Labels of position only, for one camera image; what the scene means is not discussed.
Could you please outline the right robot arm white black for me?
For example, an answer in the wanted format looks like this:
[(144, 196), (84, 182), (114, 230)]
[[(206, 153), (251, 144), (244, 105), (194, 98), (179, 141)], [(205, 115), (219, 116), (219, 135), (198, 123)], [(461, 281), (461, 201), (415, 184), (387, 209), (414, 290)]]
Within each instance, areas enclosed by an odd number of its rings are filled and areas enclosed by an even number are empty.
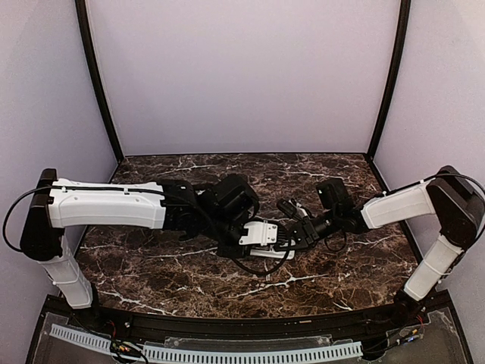
[(305, 249), (336, 232), (363, 234), (388, 224), (422, 215), (435, 215), (438, 238), (404, 283), (402, 292), (415, 302), (423, 300), (484, 232), (484, 198), (480, 184), (452, 166), (435, 175), (357, 206), (343, 180), (331, 178), (316, 186), (326, 212), (303, 215), (289, 228), (293, 249)]

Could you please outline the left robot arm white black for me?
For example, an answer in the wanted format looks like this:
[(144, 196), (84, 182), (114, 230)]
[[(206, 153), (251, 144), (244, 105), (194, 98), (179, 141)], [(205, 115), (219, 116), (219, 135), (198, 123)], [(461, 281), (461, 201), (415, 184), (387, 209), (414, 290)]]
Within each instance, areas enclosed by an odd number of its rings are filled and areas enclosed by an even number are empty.
[(287, 235), (275, 222), (258, 220), (259, 198), (248, 183), (230, 174), (216, 184), (184, 180), (145, 184), (93, 184), (59, 178), (46, 168), (30, 196), (16, 252), (38, 262), (72, 309), (96, 307), (98, 294), (76, 262), (64, 231), (78, 225), (121, 225), (181, 231), (180, 240), (198, 235), (217, 242), (217, 254), (238, 262), (247, 256), (278, 259)]

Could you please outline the white remote control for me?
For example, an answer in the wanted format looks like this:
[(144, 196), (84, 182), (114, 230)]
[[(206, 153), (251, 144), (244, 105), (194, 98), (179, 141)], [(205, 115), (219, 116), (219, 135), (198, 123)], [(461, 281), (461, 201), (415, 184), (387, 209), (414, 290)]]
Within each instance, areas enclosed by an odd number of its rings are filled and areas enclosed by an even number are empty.
[(283, 259), (286, 256), (287, 259), (293, 259), (295, 250), (276, 251), (272, 246), (252, 246), (249, 255), (268, 259)]

